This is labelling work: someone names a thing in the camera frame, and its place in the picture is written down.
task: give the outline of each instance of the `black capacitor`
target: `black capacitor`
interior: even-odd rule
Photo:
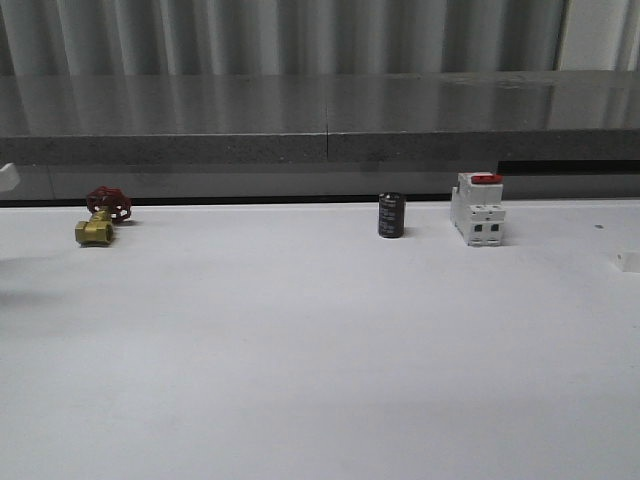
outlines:
[[[384,238],[400,238],[404,234],[404,207],[407,198],[401,193],[381,193],[378,196],[378,234]]]

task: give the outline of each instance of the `white circuit breaker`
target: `white circuit breaker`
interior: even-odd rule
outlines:
[[[497,247],[502,243],[505,210],[502,175],[459,173],[451,195],[451,221],[467,245]]]

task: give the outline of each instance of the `metal wall panel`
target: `metal wall panel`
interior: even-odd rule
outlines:
[[[0,0],[0,74],[549,70],[580,1]]]
[[[636,70],[640,0],[570,0],[559,45],[563,70]]]

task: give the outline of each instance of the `valve handle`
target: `valve handle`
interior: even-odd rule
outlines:
[[[87,208],[93,214],[108,207],[113,223],[124,222],[131,216],[131,199],[119,188],[98,187],[87,195]]]

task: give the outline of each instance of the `white object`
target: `white object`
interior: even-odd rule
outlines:
[[[0,192],[13,190],[20,183],[18,169],[13,163],[7,163],[0,169]]]
[[[640,252],[620,252],[616,264],[623,272],[640,273]]]
[[[497,247],[502,243],[505,210],[502,177],[488,172],[459,173],[451,194],[451,221],[467,245]]]

